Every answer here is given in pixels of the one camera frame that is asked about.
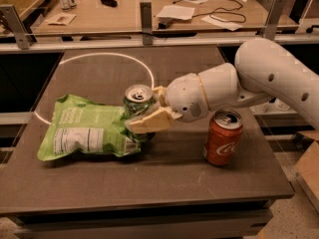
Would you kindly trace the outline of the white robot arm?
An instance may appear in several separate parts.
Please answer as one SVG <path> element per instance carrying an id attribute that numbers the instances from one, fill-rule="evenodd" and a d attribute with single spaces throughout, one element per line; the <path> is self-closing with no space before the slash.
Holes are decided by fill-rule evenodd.
<path id="1" fill-rule="evenodd" d="M 200 120 L 220 109 L 260 105 L 276 98 L 319 129 L 319 75 L 277 43 L 256 38 L 244 42 L 233 64 L 173 80 L 154 89 L 156 102 L 125 122 L 133 133 L 167 129 L 176 120 Z"/>

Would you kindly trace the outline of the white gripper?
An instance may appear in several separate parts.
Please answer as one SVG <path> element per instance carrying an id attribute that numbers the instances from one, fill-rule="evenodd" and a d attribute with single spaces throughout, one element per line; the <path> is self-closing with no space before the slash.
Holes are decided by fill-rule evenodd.
<path id="1" fill-rule="evenodd" d="M 136 134 L 168 129 L 176 120 L 192 122 L 208 115 L 208 104 L 197 74 L 191 73 L 173 80 L 165 89 L 153 88 L 154 98 L 161 106 L 149 115 L 125 121 L 126 128 Z"/>

